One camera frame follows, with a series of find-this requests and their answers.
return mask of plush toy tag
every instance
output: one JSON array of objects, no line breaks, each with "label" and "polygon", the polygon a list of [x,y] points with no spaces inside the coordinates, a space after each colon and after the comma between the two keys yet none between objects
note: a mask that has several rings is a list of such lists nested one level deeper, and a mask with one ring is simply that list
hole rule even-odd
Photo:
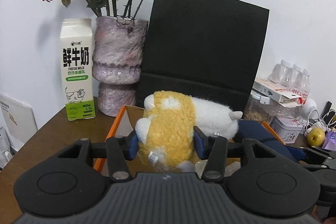
[{"label": "plush toy tag", "polygon": [[151,166],[154,167],[154,165],[156,164],[156,162],[158,161],[158,157],[154,155],[154,153],[151,151],[148,155],[148,161],[151,164]]}]

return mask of white booklet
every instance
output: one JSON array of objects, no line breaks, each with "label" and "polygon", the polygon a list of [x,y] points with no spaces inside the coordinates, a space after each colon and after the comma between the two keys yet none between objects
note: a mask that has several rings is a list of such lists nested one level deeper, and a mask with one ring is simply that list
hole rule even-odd
[{"label": "white booklet", "polygon": [[37,131],[33,110],[0,93],[0,107],[5,118],[9,137],[25,144]]}]

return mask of purple textured vase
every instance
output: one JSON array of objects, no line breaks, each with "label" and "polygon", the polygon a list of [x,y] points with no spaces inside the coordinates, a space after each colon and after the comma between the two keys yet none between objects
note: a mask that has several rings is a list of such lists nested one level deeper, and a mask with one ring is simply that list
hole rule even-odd
[{"label": "purple textured vase", "polygon": [[99,82],[98,109],[115,117],[123,105],[135,104],[148,21],[98,17],[92,74]]},{"label": "purple textured vase", "polygon": [[98,109],[112,117],[116,117],[123,105],[135,104],[135,85],[109,85],[100,83]]},{"label": "purple textured vase", "polygon": [[93,52],[93,77],[113,85],[139,81],[148,21],[98,17]]}]

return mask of plush toy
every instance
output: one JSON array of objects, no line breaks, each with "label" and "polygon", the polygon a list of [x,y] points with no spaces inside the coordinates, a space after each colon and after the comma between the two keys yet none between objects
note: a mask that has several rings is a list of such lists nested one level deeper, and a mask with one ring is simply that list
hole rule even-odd
[{"label": "plush toy", "polygon": [[194,171],[194,164],[189,161],[193,153],[193,126],[207,136],[230,139],[243,115],[227,106],[173,91],[149,95],[144,106],[144,117],[135,126],[140,157],[160,171]]}]

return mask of milk carton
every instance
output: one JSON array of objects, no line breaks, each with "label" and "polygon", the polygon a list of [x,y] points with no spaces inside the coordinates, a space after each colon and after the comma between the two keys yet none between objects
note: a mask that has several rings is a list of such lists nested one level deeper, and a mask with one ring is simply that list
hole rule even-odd
[{"label": "milk carton", "polygon": [[59,56],[68,120],[93,118],[91,19],[65,19],[60,41]]}]

